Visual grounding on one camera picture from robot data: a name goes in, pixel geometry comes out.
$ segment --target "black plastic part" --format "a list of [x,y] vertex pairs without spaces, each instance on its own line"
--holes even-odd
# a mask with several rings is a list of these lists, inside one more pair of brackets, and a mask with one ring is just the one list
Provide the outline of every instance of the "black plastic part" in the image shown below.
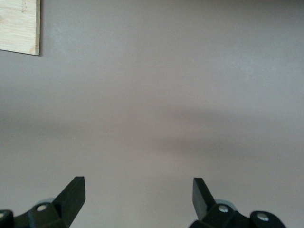
[[85,178],[75,177],[54,199],[53,204],[67,227],[71,225],[86,200]]
[[202,220],[207,212],[216,204],[202,178],[194,178],[193,180],[192,202],[199,220]]
[[75,177],[51,203],[35,205],[13,217],[11,210],[0,210],[0,228],[68,228],[86,200],[85,179]]
[[[286,228],[277,216],[269,212],[254,211],[247,218],[228,205],[217,204],[202,178],[193,180],[192,200],[199,220],[194,221],[190,228]],[[259,214],[267,219],[262,220]]]

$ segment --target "wooden board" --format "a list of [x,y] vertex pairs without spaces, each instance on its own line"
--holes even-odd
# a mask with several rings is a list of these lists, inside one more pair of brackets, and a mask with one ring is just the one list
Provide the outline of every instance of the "wooden board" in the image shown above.
[[0,49],[39,55],[40,0],[0,0]]

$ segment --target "metal screw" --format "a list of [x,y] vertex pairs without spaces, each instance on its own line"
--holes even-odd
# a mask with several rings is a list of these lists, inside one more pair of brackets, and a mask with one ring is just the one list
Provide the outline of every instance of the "metal screw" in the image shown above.
[[265,222],[269,221],[268,216],[267,216],[266,214],[264,214],[264,213],[258,213],[258,214],[257,214],[257,217],[258,217],[260,220],[262,220],[262,221],[265,221]]
[[218,207],[218,209],[223,212],[223,213],[227,213],[228,212],[228,208],[225,205],[220,205]]
[[40,205],[39,207],[37,207],[37,211],[43,211],[46,207],[46,205]]

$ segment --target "bamboo board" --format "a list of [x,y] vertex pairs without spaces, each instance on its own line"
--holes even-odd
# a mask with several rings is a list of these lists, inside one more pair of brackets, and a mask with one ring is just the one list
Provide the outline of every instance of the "bamboo board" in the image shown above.
[[40,0],[0,0],[0,49],[39,55]]

